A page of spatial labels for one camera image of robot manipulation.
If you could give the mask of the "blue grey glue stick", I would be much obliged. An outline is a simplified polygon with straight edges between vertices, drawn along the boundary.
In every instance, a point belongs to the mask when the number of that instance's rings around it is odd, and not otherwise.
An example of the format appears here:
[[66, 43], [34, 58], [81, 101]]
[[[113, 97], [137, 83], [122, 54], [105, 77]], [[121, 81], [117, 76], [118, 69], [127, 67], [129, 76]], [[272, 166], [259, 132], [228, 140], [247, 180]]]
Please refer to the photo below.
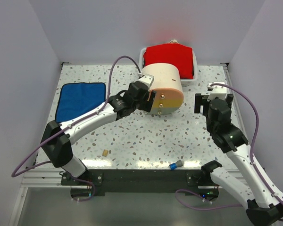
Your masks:
[[183, 166], [183, 162], [181, 160], [178, 160], [174, 163], [171, 163], [169, 165], [170, 170], [175, 170], [176, 168], [182, 167]]

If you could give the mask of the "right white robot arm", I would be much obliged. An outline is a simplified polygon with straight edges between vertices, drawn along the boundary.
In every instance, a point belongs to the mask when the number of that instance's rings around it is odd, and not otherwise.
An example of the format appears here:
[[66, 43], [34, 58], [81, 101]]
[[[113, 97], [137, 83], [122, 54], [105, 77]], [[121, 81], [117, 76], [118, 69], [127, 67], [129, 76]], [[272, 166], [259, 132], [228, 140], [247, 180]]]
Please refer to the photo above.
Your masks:
[[283, 218], [283, 192], [271, 181], [250, 152], [243, 132], [232, 124], [232, 94], [195, 95], [195, 113], [206, 118], [207, 131], [214, 144], [227, 155], [242, 174], [246, 183], [231, 176], [218, 161], [201, 167], [201, 181], [206, 185], [220, 185], [246, 210], [255, 226], [269, 226]]

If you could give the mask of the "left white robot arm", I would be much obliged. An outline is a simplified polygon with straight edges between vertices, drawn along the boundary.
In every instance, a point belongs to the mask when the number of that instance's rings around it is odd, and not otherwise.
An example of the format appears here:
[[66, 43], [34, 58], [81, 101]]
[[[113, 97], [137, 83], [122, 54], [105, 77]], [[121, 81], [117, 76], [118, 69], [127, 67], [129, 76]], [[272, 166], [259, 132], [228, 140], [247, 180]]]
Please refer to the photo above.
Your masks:
[[129, 84], [97, 108], [69, 121], [46, 125], [41, 148], [56, 168], [64, 169], [78, 185], [88, 180], [88, 169], [74, 156], [72, 145], [88, 133], [129, 116], [135, 110], [150, 112], [156, 95], [150, 77]]

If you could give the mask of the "beige round drawer organizer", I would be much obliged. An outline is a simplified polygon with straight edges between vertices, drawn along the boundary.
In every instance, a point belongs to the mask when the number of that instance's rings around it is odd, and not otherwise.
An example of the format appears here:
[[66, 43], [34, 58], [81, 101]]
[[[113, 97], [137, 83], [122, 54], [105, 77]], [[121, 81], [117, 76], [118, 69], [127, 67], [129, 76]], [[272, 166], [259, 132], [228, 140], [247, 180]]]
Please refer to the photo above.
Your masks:
[[155, 63], [145, 66], [142, 75], [154, 77], [150, 90], [156, 95], [149, 114], [167, 115], [178, 110], [184, 101], [179, 70], [172, 64]]

